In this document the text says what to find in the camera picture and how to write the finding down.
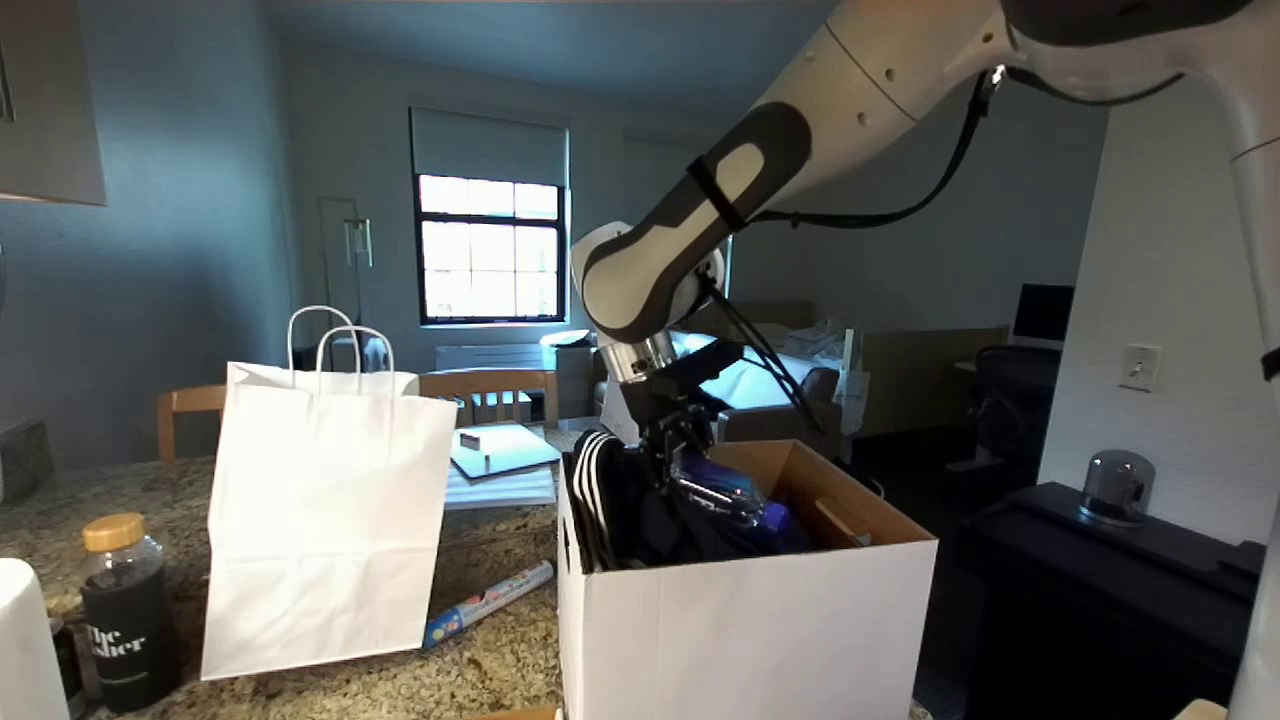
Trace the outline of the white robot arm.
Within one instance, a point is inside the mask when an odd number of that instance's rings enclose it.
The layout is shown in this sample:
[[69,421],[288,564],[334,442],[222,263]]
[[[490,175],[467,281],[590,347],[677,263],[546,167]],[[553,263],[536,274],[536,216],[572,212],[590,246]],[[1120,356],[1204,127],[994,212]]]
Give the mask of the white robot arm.
[[1171,78],[1213,88],[1258,311],[1280,323],[1280,0],[838,0],[652,212],[583,235],[590,323],[608,347],[647,350],[706,303],[706,263],[731,232],[879,154],[955,82],[999,67],[1097,105]]

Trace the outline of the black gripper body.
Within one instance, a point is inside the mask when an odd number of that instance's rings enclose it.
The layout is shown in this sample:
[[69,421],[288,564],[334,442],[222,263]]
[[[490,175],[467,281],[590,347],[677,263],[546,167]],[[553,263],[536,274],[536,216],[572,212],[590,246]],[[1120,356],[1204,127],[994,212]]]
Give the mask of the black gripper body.
[[701,454],[712,447],[712,423],[720,400],[708,392],[642,392],[642,442],[657,466],[669,466],[679,454]]

